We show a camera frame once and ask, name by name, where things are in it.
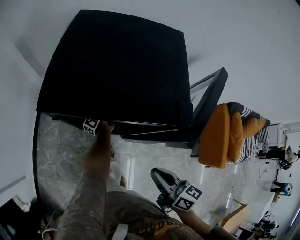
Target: marble floor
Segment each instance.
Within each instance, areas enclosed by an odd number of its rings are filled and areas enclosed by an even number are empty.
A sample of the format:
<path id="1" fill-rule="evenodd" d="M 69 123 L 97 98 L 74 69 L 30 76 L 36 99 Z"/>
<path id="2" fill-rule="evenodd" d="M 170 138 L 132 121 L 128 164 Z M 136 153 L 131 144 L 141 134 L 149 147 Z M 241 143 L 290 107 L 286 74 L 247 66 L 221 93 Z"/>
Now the marble floor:
<path id="1" fill-rule="evenodd" d="M 42 114 L 37 137 L 37 177 L 42 201 L 48 213 L 62 213 L 67 207 L 79 181 L 84 155 L 94 137 L 61 121 Z M 190 150 L 126 142 L 120 136 L 112 136 L 115 158 L 127 188 L 155 202 L 159 195 L 150 171 L 154 167 L 174 171 L 181 179 L 188 180 L 203 194 L 194 212 L 205 222 L 214 225 L 209 211 L 224 217 L 235 210 L 237 199 L 251 203 L 261 190 L 269 191 L 275 178 L 276 163 L 264 165 L 266 174 L 258 177 L 263 161 L 230 164 L 225 169 L 205 168 L 197 158 L 190 157 Z"/>

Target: hand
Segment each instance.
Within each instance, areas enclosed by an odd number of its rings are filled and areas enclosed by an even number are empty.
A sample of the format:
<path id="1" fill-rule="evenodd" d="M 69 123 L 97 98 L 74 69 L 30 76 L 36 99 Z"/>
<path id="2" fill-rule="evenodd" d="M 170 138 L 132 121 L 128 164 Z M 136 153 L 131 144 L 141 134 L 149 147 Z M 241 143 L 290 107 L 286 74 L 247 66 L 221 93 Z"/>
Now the hand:
<path id="1" fill-rule="evenodd" d="M 172 208 L 181 221 L 198 233 L 202 238 L 207 239 L 212 227 L 203 222 L 192 210 L 185 212 L 183 210 Z"/>
<path id="2" fill-rule="evenodd" d="M 83 164 L 83 171 L 108 181 L 111 160 L 111 132 L 114 126 L 100 122 L 99 132 Z"/>

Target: white cable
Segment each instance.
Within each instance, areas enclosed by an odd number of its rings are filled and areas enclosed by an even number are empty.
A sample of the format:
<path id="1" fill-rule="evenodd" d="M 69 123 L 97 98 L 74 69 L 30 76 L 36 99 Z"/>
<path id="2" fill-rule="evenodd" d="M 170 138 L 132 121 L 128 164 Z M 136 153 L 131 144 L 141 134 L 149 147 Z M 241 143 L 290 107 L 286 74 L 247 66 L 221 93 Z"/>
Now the white cable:
<path id="1" fill-rule="evenodd" d="M 44 239 L 44 234 L 46 233 L 46 232 L 50 232 L 50 231 L 57 231 L 58 229 L 57 228 L 47 228 L 47 229 L 45 229 L 43 232 L 42 232 L 42 239 L 43 240 L 45 240 Z"/>
<path id="2" fill-rule="evenodd" d="M 260 173 L 261 167 L 262 167 L 264 164 L 269 164 L 269 161 L 268 161 L 268 162 L 264 162 L 264 163 L 261 164 L 261 166 L 259 167 L 259 169 L 258 169 L 258 177 L 259 177 L 259 178 L 261 178 L 261 177 L 268 171 L 268 169 L 266 168 L 265 170 L 263 170 L 262 174 Z"/>
<path id="3" fill-rule="evenodd" d="M 112 236 L 112 240 L 124 240 L 128 232 L 128 224 L 119 223 L 116 231 Z"/>

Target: desk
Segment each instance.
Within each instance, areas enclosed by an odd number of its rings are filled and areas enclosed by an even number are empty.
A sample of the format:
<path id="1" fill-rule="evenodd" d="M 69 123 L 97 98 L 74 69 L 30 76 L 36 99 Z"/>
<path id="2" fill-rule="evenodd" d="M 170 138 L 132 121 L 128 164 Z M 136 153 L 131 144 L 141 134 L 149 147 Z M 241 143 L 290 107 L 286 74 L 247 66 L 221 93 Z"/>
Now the desk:
<path id="1" fill-rule="evenodd" d="M 250 204 L 248 220 L 253 223 L 259 223 L 271 207 L 274 195 L 275 193 L 269 191 L 258 192 L 254 202 Z"/>
<path id="2" fill-rule="evenodd" d="M 229 233 L 236 231 L 239 228 L 239 226 L 244 222 L 244 220 L 247 219 L 247 216 L 249 214 L 249 208 L 249 205 L 242 205 L 242 207 L 237 209 L 237 212 L 234 211 L 233 213 L 225 217 L 224 220 L 226 222 L 221 226 Z"/>

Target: white wall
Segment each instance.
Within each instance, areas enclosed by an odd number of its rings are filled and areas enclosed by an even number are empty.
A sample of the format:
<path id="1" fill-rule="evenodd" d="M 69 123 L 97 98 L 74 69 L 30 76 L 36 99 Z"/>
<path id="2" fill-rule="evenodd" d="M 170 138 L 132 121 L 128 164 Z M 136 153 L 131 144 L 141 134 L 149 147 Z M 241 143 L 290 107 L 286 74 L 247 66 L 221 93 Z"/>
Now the white wall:
<path id="1" fill-rule="evenodd" d="M 298 151 L 300 145 L 300 133 L 288 134 L 287 144 L 292 150 Z M 278 182 L 290 182 L 293 184 L 292 195 L 290 197 L 282 196 L 277 203 L 271 207 L 272 214 L 275 214 L 276 221 L 280 224 L 278 234 L 284 233 L 290 226 L 295 214 L 300 207 L 300 161 L 297 161 L 288 170 L 279 170 Z"/>
<path id="2" fill-rule="evenodd" d="M 190 82 L 225 67 L 220 102 L 237 101 L 272 122 L 300 120 L 300 7 L 295 0 L 37 1 L 23 36 L 46 69 L 80 9 L 121 12 L 185 34 Z"/>
<path id="3" fill-rule="evenodd" d="M 16 194 L 27 203 L 36 197 L 32 143 L 42 81 L 14 43 L 28 13 L 20 7 L 0 2 L 0 206 Z"/>

